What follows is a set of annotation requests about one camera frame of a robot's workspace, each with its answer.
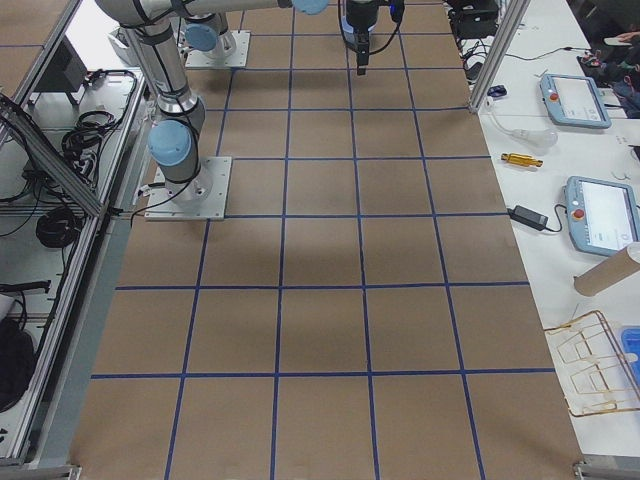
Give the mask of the teach pendant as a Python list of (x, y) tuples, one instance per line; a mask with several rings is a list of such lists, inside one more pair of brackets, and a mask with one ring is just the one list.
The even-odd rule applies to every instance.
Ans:
[(592, 78), (544, 74), (539, 87), (554, 124), (601, 130), (611, 127), (611, 119)]
[(639, 212), (630, 185), (571, 176), (564, 195), (569, 235), (578, 251), (612, 256), (639, 240)]

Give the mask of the cardboard tube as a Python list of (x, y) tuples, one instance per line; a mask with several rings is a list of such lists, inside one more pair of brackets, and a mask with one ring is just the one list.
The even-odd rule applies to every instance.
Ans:
[(574, 278), (575, 290), (584, 296), (596, 294), (639, 272), (639, 243), (631, 243)]

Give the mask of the lower teach pendant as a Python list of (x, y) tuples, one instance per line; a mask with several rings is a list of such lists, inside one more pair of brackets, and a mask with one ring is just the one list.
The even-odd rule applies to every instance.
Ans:
[(639, 240), (639, 212), (630, 185), (571, 176), (564, 195), (569, 235), (578, 251), (612, 256)]

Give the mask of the aluminium side frame rail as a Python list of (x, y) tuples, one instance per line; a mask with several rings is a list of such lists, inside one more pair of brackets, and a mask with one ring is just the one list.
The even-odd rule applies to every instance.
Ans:
[[(124, 152), (134, 138), (132, 131), (139, 125), (144, 88), (137, 69), (109, 71), (85, 89), (78, 105), (61, 94), (48, 93), (25, 109), (56, 151), (61, 149), (63, 136), (86, 112), (104, 110), (106, 119), (116, 123), (97, 148), (87, 180), (63, 164), (57, 166), (87, 188), (101, 208), (108, 205)], [(41, 178), (44, 165), (37, 158), (37, 145), (23, 147), (18, 135), (7, 129), (1, 131), (1, 140), (1, 195), (17, 198), (1, 207), (1, 282), (30, 287), (25, 293), (14, 293), (17, 302), (9, 315), (25, 322), (39, 355), (29, 388), (1, 415), (1, 462), (17, 465), (28, 450), (32, 424), (101, 220), (84, 212), (61, 181)], [(46, 247), (36, 237), (37, 221), (62, 205), (82, 219), (79, 237), (67, 247)]]

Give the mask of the brown paper table mat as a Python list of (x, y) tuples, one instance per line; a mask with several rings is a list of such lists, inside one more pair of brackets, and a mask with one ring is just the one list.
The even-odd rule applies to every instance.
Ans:
[(580, 452), (439, 1), (365, 76), (337, 14), (234, 14), (194, 72), (221, 222), (139, 219), (70, 457), (86, 479), (569, 479)]

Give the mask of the black power adapter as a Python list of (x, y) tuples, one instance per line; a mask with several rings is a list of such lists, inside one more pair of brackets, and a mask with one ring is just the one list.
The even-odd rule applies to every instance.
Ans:
[(537, 231), (547, 228), (548, 217), (521, 205), (507, 210), (511, 220)]

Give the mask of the blue plastic container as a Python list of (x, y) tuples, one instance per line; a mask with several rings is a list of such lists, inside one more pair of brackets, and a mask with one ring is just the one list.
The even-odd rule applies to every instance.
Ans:
[(639, 386), (639, 327), (622, 325), (615, 336), (622, 354), (624, 375), (634, 386)]

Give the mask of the brass cylinder fitting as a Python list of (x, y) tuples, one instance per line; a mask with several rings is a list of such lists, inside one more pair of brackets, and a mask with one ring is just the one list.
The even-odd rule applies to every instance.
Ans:
[(530, 155), (524, 155), (519, 153), (503, 153), (501, 155), (501, 160), (508, 164), (525, 167), (525, 168), (529, 168), (529, 167), (540, 168), (543, 166), (542, 160), (536, 159)]

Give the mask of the aluminium frame post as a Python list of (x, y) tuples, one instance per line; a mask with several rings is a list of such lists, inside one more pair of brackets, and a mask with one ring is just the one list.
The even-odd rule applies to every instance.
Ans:
[(513, 40), (518, 26), (530, 4), (529, 0), (509, 1), (496, 36), (469, 99), (469, 111), (477, 113), (487, 97), (489, 88), (500, 68), (502, 60)]

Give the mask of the upper teach pendant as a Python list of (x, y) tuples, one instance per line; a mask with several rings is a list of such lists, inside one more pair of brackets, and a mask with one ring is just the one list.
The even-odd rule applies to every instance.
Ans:
[(592, 78), (544, 74), (539, 87), (554, 124), (601, 130), (611, 127), (611, 119)]

